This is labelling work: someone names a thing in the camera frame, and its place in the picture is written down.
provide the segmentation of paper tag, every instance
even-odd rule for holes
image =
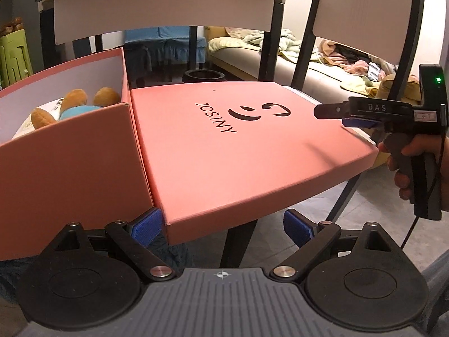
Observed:
[[[437,122],[436,111],[433,110],[415,110],[415,122]]]
[[[57,99],[55,101],[48,102],[46,104],[43,104],[39,106],[41,109],[44,109],[50,115],[55,118],[56,120],[59,119],[59,110],[61,109],[61,103],[64,98]],[[20,128],[17,130],[16,134],[14,134],[14,138],[18,138],[20,136],[23,136],[24,134],[31,133],[34,131],[33,123],[31,122],[31,114],[28,116],[28,118],[25,119],[25,121],[22,123]]]

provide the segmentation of blue gripper pad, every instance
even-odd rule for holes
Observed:
[[[284,213],[284,232],[299,248],[314,237],[313,225],[315,224],[311,221],[307,222],[307,218],[302,218],[305,217],[295,209],[287,209]]]
[[[342,119],[342,123],[346,128],[375,128],[380,125],[378,121],[368,119]]]
[[[151,208],[128,224],[128,232],[131,237],[147,248],[161,232],[162,224],[162,211],[158,208]]]

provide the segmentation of stuffed toy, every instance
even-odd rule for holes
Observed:
[[[103,87],[95,94],[92,105],[87,105],[86,92],[82,89],[75,89],[70,91],[62,100],[59,120],[118,104],[120,101],[121,98],[118,93],[110,87]],[[53,124],[57,120],[44,109],[36,108],[31,112],[31,122],[34,129],[39,129],[48,124]]]

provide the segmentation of metal screw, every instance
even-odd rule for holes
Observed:
[[[173,271],[168,266],[155,266],[150,269],[150,274],[154,277],[167,277],[170,276]]]
[[[278,266],[273,270],[273,273],[276,276],[287,278],[292,277],[296,273],[296,270],[290,266]]]

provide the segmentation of clothes pile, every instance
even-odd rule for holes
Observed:
[[[326,64],[337,65],[350,74],[366,76],[373,83],[394,73],[394,66],[386,61],[330,40],[322,40],[318,50]]]

